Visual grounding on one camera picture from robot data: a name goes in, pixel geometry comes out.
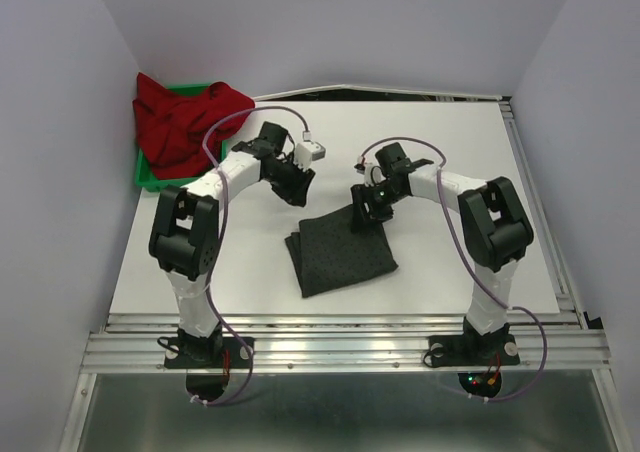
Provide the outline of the red skirt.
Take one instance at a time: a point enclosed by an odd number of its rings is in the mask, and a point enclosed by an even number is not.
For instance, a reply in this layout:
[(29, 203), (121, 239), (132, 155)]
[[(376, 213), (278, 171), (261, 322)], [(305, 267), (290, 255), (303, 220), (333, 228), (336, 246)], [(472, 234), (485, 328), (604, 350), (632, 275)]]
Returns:
[(136, 85), (136, 141), (159, 180), (198, 177), (209, 170), (211, 162), (202, 148), (208, 130), (224, 117), (255, 106), (224, 82), (195, 96), (180, 95), (143, 73)]

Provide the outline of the dark grey dotted skirt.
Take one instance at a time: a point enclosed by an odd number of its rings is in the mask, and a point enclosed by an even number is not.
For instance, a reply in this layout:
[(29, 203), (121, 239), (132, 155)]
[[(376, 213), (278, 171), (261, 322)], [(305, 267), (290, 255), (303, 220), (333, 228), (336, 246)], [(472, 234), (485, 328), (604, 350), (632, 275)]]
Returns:
[(299, 222), (285, 239), (303, 298), (361, 284), (398, 268), (380, 223), (352, 230), (353, 207)]

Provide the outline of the aluminium rail frame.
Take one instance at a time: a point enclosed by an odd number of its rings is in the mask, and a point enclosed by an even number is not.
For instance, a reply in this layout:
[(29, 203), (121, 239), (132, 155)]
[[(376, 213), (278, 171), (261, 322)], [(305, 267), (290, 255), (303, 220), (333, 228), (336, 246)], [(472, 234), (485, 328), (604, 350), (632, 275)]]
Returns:
[(183, 375), (162, 367), (156, 337), (177, 323), (175, 310), (136, 308), (136, 256), (127, 250), (105, 325), (90, 335), (61, 439), (64, 451), (260, 450), (287, 429), (315, 427), (318, 450), (629, 451), (611, 352), (592, 327), (565, 269), (531, 178), (508, 100), (493, 103), (503, 119), (525, 192), (542, 233), (559, 309), (538, 322), (516, 317), (522, 361), (509, 386), (528, 393), (497, 406), (455, 394), (449, 369), (421, 360), (431, 334), (456, 331), (462, 317), (434, 314), (249, 314), (232, 323), (255, 338), (251, 389), (227, 410), (189, 405)]

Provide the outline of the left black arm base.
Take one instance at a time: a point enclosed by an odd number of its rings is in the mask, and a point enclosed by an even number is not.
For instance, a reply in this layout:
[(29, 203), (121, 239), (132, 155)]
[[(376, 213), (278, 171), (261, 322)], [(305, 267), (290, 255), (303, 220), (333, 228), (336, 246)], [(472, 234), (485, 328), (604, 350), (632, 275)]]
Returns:
[(195, 337), (181, 329), (176, 336), (160, 336), (156, 343), (164, 351), (169, 370), (237, 368), (248, 370), (248, 352), (232, 337), (214, 331), (210, 337)]

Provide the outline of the green plastic bin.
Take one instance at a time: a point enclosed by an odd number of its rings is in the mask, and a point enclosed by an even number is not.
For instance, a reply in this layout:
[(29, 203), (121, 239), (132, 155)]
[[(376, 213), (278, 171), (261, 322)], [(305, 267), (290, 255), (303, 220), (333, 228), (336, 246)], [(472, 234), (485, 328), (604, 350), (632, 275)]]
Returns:
[[(209, 87), (208, 84), (180, 84), (169, 86), (168, 89), (179, 96), (193, 97), (204, 92)], [(167, 186), (182, 187), (198, 179), (194, 177), (181, 177), (174, 179), (158, 179), (151, 170), (150, 163), (141, 149), (138, 149), (136, 170), (134, 173), (135, 184), (150, 193), (157, 193)]]

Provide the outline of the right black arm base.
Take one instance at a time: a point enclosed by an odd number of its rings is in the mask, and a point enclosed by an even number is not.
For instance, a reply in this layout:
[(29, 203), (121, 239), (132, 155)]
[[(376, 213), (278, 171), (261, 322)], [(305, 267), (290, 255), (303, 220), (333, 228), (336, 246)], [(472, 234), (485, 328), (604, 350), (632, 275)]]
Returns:
[(514, 343), (514, 337), (471, 337), (470, 335), (433, 335), (427, 338), (423, 363), (430, 368), (480, 368), (490, 363), (516, 366), (521, 363), (518, 351), (508, 353), (505, 346)]

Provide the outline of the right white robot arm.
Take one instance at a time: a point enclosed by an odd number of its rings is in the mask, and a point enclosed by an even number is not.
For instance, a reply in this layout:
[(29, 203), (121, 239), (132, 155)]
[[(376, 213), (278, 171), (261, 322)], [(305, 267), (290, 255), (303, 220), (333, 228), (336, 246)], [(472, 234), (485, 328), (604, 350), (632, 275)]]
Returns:
[(496, 350), (492, 334), (507, 325), (511, 282), (519, 261), (534, 240), (533, 227), (513, 183), (506, 177), (474, 179), (445, 170), (447, 159), (410, 159), (389, 139), (375, 160), (361, 155), (355, 170), (363, 182), (351, 187), (351, 228), (360, 232), (390, 220), (393, 205), (413, 197), (438, 204), (463, 266), (474, 282), (465, 323), (472, 331), (460, 338), (463, 356), (482, 362)]

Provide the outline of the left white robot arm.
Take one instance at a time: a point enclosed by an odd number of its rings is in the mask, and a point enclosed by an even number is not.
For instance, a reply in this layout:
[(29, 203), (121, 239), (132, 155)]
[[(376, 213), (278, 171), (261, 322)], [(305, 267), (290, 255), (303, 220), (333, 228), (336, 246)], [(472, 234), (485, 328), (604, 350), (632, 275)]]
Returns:
[(311, 164), (325, 148), (308, 136), (284, 151), (289, 133), (265, 122), (257, 137), (234, 145), (221, 163), (185, 187), (161, 191), (149, 239), (149, 253), (171, 284), (179, 310), (179, 334), (190, 339), (188, 354), (199, 365), (215, 364), (223, 343), (214, 334), (219, 319), (207, 299), (231, 200), (265, 181), (291, 206), (303, 207), (315, 176)]

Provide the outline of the white back wall trim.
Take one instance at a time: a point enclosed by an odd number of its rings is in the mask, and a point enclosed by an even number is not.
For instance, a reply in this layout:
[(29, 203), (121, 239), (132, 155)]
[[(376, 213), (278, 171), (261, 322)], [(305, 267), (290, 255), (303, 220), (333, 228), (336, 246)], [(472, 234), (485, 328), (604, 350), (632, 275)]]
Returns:
[(499, 94), (446, 92), (359, 84), (334, 84), (254, 96), (259, 101), (323, 102), (509, 102)]

